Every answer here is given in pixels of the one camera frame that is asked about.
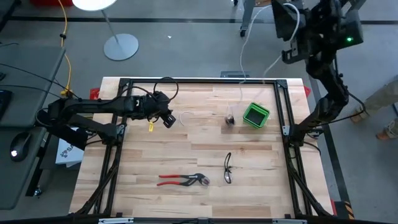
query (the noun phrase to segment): yellow tag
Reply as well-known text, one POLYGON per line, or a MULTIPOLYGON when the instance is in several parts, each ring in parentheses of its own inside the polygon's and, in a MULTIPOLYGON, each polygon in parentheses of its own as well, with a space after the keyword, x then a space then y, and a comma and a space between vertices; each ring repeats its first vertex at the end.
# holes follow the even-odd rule
POLYGON ((152 121, 149 121, 149 132, 154 131, 154 123, 152 121))

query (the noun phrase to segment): red handle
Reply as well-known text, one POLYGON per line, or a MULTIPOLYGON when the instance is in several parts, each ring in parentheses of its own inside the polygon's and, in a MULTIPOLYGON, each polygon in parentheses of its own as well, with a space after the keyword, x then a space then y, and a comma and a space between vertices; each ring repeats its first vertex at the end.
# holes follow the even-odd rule
POLYGON ((181 177, 181 175, 159 175, 160 178, 175 178, 181 177))
POLYGON ((165 185, 165 184, 176 184, 176 185, 180 185, 180 182, 177 182, 177 181, 166 181, 166 182, 158 183, 156 186, 161 186, 161 185, 165 185))

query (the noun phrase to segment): lamp base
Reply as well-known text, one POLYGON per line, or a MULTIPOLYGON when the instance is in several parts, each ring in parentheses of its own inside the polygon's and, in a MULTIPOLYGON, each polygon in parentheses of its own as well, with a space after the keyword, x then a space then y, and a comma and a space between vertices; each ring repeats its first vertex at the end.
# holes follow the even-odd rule
POLYGON ((131 34, 117 34, 119 42, 111 37, 104 45, 104 53, 111 60, 125 60, 131 58, 138 50, 138 40, 131 34))

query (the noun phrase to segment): computer mouse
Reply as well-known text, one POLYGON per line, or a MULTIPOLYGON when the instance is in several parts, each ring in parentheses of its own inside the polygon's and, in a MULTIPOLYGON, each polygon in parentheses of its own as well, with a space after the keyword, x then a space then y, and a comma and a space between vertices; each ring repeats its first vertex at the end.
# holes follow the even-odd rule
POLYGON ((14 162, 23 161, 29 150, 31 134, 28 132, 23 132, 17 134, 11 142, 10 145, 10 157, 14 162))

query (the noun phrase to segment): eyeglasses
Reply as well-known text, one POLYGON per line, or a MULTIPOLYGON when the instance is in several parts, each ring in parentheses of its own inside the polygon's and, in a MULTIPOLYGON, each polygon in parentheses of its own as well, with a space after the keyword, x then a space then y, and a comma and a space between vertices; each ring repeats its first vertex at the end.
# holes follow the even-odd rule
POLYGON ((225 182, 227 182, 227 184, 232 183, 232 179, 230 174, 232 174, 232 172, 230 171, 230 168, 232 168, 232 166, 229 166, 229 159, 231 158, 232 153, 228 153, 225 157, 225 161, 224 161, 224 179, 225 182))

